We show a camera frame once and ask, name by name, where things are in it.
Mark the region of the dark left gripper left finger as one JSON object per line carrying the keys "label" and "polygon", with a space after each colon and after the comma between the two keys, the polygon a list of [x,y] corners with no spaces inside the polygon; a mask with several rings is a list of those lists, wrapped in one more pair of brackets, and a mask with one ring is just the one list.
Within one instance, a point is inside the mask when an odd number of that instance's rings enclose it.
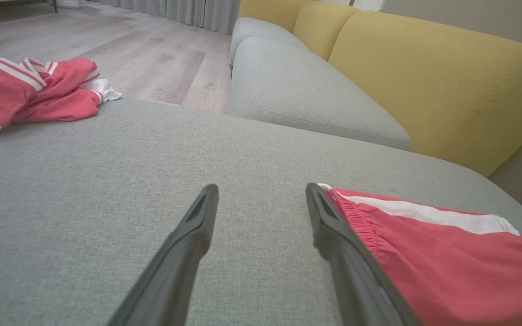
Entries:
{"label": "dark left gripper left finger", "polygon": [[212,241],[219,188],[206,185],[141,273],[108,324],[183,326],[199,262]]}

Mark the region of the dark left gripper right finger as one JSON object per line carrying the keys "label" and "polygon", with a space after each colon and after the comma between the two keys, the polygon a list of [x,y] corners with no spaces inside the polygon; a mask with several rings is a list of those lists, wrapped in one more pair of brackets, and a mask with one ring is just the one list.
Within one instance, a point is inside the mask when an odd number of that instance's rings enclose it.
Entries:
{"label": "dark left gripper right finger", "polygon": [[314,246],[331,268],[340,315],[346,326],[419,326],[414,310],[331,196],[316,183],[306,186]]}

